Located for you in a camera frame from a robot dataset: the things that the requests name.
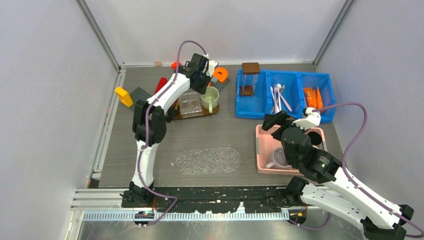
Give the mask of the light green mug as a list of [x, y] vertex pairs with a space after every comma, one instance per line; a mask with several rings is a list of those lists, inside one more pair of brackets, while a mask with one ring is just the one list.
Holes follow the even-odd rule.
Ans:
[[200, 96], [201, 105], [211, 113], [212, 110], [219, 104], [220, 92], [212, 86], [206, 88], [205, 94]]

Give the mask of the clear glass toothbrush holder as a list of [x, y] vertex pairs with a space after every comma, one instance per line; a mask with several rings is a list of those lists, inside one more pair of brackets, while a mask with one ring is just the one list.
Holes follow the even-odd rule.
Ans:
[[203, 115], [201, 95], [196, 91], [187, 91], [178, 98], [179, 112], [183, 119]]

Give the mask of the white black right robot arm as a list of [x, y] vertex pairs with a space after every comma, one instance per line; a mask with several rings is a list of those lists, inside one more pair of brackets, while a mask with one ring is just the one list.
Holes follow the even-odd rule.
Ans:
[[264, 116], [261, 128], [278, 126], [271, 136], [281, 142], [286, 163], [303, 175], [287, 185], [287, 202], [334, 214], [360, 229], [368, 240], [405, 239], [403, 226], [412, 219], [413, 208], [384, 199], [351, 175], [341, 160], [315, 147], [306, 131], [320, 123], [320, 112], [312, 107], [305, 108], [299, 119], [284, 110]]

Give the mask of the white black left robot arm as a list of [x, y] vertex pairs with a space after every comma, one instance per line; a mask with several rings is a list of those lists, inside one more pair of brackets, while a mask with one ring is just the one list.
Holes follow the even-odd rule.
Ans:
[[148, 207], [153, 202], [154, 163], [159, 144], [167, 133], [166, 114], [189, 89], [205, 94], [218, 65], [209, 55], [195, 53], [190, 61], [175, 69], [157, 93], [135, 103], [132, 131], [137, 146], [136, 165], [128, 190], [121, 194], [124, 203]]

